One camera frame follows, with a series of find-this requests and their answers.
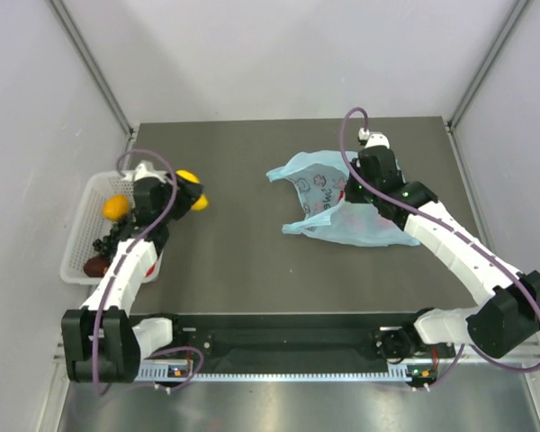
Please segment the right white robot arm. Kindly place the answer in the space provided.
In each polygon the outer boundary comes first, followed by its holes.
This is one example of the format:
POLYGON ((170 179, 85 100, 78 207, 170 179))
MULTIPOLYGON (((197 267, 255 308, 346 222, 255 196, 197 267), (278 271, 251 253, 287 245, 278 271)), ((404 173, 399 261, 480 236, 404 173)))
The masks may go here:
POLYGON ((469 344, 500 359, 540 330, 540 273, 525 274, 489 251, 462 227, 437 195, 404 180, 392 150, 362 149, 349 163, 344 198, 369 203, 387 221, 427 248, 472 296, 475 307, 421 311, 402 345, 423 356, 434 344, 469 344))

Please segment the yellow fake mango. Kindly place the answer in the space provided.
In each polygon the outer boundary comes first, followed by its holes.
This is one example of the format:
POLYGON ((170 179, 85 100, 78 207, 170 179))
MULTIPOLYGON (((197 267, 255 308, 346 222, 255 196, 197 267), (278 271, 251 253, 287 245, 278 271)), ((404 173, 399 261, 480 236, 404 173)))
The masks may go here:
POLYGON ((203 211, 209 201, 204 193, 204 187, 197 175, 184 169, 175 171, 179 193, 184 197, 183 203, 190 211, 203 211))

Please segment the left aluminium frame post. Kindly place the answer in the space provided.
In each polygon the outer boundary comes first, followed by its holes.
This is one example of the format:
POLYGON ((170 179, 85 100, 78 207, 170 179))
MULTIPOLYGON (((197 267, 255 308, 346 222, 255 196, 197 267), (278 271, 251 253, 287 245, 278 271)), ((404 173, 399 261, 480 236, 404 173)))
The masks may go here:
POLYGON ((103 98, 113 118, 118 123, 120 129, 130 137, 134 133, 134 128, 127 119, 126 114, 121 108, 113 90, 110 88, 104 73, 98 62, 95 59, 92 51, 90 50, 82 32, 79 30, 77 23, 68 10, 63 1, 60 0, 47 0, 46 3, 50 7, 54 16, 60 23, 64 33, 67 35, 71 45, 73 46, 76 54, 80 58, 83 66, 85 67, 88 75, 91 77, 94 86, 98 90, 100 96, 103 98))

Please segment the dark purple fake grapes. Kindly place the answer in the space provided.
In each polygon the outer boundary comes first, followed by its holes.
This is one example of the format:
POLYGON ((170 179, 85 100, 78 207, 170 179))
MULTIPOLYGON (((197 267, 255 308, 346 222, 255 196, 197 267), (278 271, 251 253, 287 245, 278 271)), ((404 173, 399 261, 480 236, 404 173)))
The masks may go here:
POLYGON ((94 240, 92 246, 96 255, 112 261, 118 250, 119 243, 131 237, 133 227, 133 220, 128 218, 115 222, 108 234, 94 240))

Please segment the light blue plastic bag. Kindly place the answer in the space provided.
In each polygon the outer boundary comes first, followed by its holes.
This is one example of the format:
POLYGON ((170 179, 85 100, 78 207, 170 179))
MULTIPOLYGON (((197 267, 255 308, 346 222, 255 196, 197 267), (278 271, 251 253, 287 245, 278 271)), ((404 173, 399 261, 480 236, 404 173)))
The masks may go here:
POLYGON ((266 177, 271 182, 290 182, 304 211, 303 220, 282 226, 284 234, 356 247, 415 247, 419 244, 380 216, 370 203, 338 202, 349 178, 338 151, 300 152, 284 166, 268 171, 266 177))

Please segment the orange fake orange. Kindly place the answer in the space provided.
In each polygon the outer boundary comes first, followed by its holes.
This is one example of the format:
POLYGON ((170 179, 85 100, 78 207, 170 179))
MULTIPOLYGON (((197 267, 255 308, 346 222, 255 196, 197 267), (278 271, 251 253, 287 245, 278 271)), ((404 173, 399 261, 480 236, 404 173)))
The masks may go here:
POLYGON ((103 216, 109 221, 120 221, 129 211, 129 199, 123 194, 114 195, 104 203, 102 208, 103 216))

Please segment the right aluminium frame post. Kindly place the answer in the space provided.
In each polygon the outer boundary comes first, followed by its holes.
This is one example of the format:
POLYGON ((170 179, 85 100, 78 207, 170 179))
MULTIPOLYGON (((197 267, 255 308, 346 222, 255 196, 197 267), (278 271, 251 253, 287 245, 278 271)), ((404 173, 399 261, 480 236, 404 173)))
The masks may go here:
POLYGON ((465 88, 461 99, 454 108, 451 118, 445 123, 446 130, 453 134, 456 128, 460 125, 467 111, 473 103, 473 100, 482 88, 489 74, 493 70, 502 51, 505 49, 512 34, 518 28, 520 22, 527 14, 528 9, 532 5, 532 0, 517 0, 514 1, 507 16, 504 18, 502 25, 496 32, 495 37, 486 51, 484 58, 472 76, 468 86, 465 88))

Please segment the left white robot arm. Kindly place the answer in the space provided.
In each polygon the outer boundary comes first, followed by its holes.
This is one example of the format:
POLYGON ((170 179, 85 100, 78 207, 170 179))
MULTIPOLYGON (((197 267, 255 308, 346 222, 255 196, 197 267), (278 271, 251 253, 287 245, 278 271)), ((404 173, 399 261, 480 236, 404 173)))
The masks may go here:
POLYGON ((140 364, 161 351, 178 356, 185 333, 172 319, 131 319, 140 287, 155 270, 169 238, 168 225, 208 205, 203 185, 188 171, 132 181, 132 197, 115 195, 103 206, 109 234, 94 242, 85 265, 101 281, 77 309, 67 310, 61 330, 68 378, 76 383, 131 383, 140 364))

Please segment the red fake apple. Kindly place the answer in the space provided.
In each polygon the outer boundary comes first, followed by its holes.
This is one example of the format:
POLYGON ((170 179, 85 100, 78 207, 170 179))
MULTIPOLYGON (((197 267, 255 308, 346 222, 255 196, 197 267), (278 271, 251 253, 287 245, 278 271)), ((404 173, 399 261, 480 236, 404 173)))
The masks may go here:
POLYGON ((155 263, 149 268, 149 270, 146 272, 145 277, 150 277, 151 275, 153 275, 153 273, 154 273, 154 271, 155 271, 155 269, 156 269, 157 263, 158 263, 158 261, 155 262, 155 263))

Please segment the aluminium frame post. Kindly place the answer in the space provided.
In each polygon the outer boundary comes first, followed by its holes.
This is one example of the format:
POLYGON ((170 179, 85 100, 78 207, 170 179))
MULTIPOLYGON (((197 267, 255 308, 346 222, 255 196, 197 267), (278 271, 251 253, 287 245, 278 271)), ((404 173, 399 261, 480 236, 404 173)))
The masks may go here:
POLYGON ((460 125, 467 111, 473 103, 473 100, 482 88, 489 74, 493 70, 502 51, 505 49, 512 34, 518 28, 520 22, 527 14, 528 9, 532 5, 532 0, 517 0, 514 1, 507 16, 504 18, 502 25, 496 32, 495 37, 486 51, 484 58, 472 76, 468 86, 465 88, 461 99, 454 108, 451 118, 445 123, 446 130, 453 134, 456 128, 460 125))
POLYGON ((91 77, 94 86, 98 90, 100 96, 103 98, 113 118, 118 123, 120 129, 130 137, 134 133, 134 128, 127 119, 126 114, 121 108, 113 90, 110 88, 104 73, 98 62, 95 59, 92 51, 90 50, 82 32, 79 30, 77 23, 68 10, 63 1, 60 0, 47 0, 46 3, 50 7, 54 16, 60 23, 64 33, 67 35, 71 45, 73 46, 76 54, 80 58, 83 66, 85 67, 88 75, 91 77))

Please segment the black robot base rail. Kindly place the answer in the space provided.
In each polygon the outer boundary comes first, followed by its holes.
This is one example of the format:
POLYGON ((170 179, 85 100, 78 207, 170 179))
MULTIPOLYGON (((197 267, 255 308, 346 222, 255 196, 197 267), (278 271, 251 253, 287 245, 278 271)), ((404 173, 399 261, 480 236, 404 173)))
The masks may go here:
POLYGON ((172 314, 173 346, 204 355, 209 373, 380 372, 401 360, 454 357, 446 344, 423 345, 412 312, 172 314))

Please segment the white perforated plastic basket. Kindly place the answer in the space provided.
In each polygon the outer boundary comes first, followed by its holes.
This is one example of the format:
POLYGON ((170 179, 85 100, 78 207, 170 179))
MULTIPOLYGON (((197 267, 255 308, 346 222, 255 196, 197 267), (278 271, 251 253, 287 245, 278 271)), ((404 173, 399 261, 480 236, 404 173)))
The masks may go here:
MULTIPOLYGON (((97 257, 92 246, 94 240, 108 234, 117 222, 107 220, 102 214, 104 203, 116 194, 123 194, 129 199, 130 211, 124 218, 132 220, 133 183, 122 180, 116 172, 93 175, 87 182, 59 269, 64 282, 80 285, 100 283, 102 278, 88 277, 83 266, 90 258, 97 257)), ((133 229, 131 236, 135 237, 140 232, 141 228, 133 229)))

